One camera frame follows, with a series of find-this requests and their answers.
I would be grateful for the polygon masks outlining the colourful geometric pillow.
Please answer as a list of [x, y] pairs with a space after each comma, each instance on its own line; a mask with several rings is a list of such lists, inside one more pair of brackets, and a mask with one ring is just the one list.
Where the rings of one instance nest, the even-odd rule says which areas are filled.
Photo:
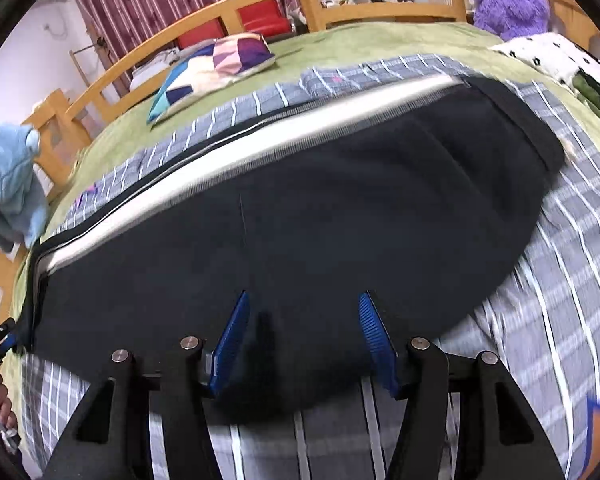
[[276, 56], [259, 34], [241, 32], [207, 42], [166, 75], [147, 115], [151, 127], [203, 96], [263, 72]]

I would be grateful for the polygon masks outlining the white black-dotted pillow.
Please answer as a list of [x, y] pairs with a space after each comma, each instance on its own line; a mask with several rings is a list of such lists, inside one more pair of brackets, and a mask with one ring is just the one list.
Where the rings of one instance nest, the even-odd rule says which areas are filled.
[[600, 60], [554, 32], [523, 36], [490, 47], [568, 88], [600, 115]]

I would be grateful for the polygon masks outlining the red chair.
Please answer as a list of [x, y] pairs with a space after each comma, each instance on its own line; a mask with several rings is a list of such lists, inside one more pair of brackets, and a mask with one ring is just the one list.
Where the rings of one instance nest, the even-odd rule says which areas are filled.
[[238, 10], [247, 32], [260, 34], [265, 38], [288, 36], [291, 24], [279, 9], [277, 0], [262, 0]]
[[180, 50], [196, 46], [203, 41], [211, 39], [219, 39], [225, 36], [225, 29], [221, 22], [215, 18], [214, 20], [205, 22], [202, 25], [196, 26], [184, 32], [176, 38], [176, 43]]

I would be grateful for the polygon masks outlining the grey checked star blanket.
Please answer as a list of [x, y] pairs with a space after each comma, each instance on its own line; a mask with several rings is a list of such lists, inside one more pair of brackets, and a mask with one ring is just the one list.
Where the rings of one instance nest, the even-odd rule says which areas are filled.
[[[143, 148], [110, 171], [48, 227], [56, 235], [100, 211], [138, 178], [238, 120], [417, 76], [476, 72], [447, 56], [412, 54], [349, 67], [311, 67], [294, 81], [271, 79], [251, 93], [222, 96], [211, 112]], [[440, 340], [470, 356], [496, 352], [538, 414], [568, 478], [584, 468], [588, 404], [600, 402], [600, 120], [563, 88], [524, 66], [503, 76], [566, 141], [573, 161], [547, 197], [538, 230], [514, 275]], [[211, 437], [229, 479], [381, 478], [403, 408], [368, 379], [338, 398], [264, 426], [215, 426]]]

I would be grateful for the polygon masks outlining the black pants with white stripe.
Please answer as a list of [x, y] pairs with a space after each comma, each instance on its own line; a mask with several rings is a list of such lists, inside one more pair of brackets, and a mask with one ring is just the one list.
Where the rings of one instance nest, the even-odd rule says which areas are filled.
[[111, 352], [163, 369], [180, 340], [245, 340], [212, 422], [265, 422], [373, 370], [358, 300], [438, 338], [509, 277], [566, 156], [505, 84], [376, 88], [248, 120], [35, 248], [24, 348], [87, 382]]

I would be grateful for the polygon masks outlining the green fleece bedspread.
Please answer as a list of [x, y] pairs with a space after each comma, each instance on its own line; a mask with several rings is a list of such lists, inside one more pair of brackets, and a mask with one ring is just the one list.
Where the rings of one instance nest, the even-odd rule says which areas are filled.
[[134, 179], [239, 117], [378, 82], [484, 73], [516, 87], [578, 158], [550, 194], [514, 274], [444, 341], [499, 348], [521, 364], [555, 358], [600, 366], [600, 118], [547, 76], [490, 50], [496, 44], [468, 25], [385, 22], [280, 42], [274, 66], [187, 107], [163, 127], [148, 129], [137, 110], [116, 120], [79, 163], [48, 232], [79, 226]]

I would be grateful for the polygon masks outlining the wooden bed frame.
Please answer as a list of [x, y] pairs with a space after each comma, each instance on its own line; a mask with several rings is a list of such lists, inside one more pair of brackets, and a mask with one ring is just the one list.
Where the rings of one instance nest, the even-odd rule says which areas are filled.
[[[360, 3], [344, 4], [326, 8], [318, 0], [299, 0], [301, 13], [306, 18], [309, 32], [322, 32], [332, 25], [349, 22], [391, 20], [399, 23], [434, 23], [434, 22], [467, 22], [470, 12], [467, 10], [468, 0], [449, 0], [446, 3]], [[591, 1], [580, 6], [585, 0], [548, 0], [550, 10], [565, 25], [567, 36], [581, 47], [587, 47], [591, 38], [600, 35], [597, 25], [600, 17], [592, 18], [586, 10], [592, 13], [594, 3]], [[211, 6], [198, 10], [181, 18], [179, 21], [158, 32], [157, 35], [144, 41], [140, 46], [125, 55], [121, 61], [100, 76], [94, 84], [76, 100], [69, 101], [60, 89], [54, 90], [32, 114], [23, 122], [35, 126], [42, 134], [42, 153], [35, 163], [50, 178], [52, 187], [47, 199], [52, 203], [58, 195], [65, 194], [68, 182], [71, 182], [76, 160], [92, 143], [92, 139], [79, 121], [79, 115], [88, 104], [94, 104], [96, 110], [108, 125], [124, 115], [138, 102], [156, 92], [166, 79], [168, 70], [162, 70], [133, 91], [129, 91], [114, 104], [108, 103], [102, 95], [102, 90], [120, 79], [131, 67], [149, 55], [162, 49], [172, 41], [187, 35], [191, 30], [206, 28], [208, 23], [216, 23], [225, 35], [238, 35], [245, 32], [250, 25], [268, 24], [274, 18], [273, 6], [276, 6], [276, 16], [282, 22], [282, 11], [278, 8], [278, 0], [221, 0]], [[17, 246], [12, 252], [2, 252], [0, 249], [0, 322], [8, 317], [12, 306], [14, 284], [20, 271], [22, 260], [26, 258], [27, 249]]]

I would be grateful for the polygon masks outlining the purple plush toy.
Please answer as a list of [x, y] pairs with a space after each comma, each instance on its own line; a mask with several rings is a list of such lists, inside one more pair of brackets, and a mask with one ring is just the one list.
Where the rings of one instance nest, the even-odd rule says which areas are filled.
[[474, 3], [474, 25], [504, 41], [548, 31], [547, 0], [474, 0]]

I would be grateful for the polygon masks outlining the blue plush toy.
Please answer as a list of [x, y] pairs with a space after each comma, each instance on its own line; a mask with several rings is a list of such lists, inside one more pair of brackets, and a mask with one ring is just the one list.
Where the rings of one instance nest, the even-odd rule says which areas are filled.
[[41, 135], [31, 125], [0, 125], [0, 249], [30, 248], [44, 232], [48, 203], [34, 160]]

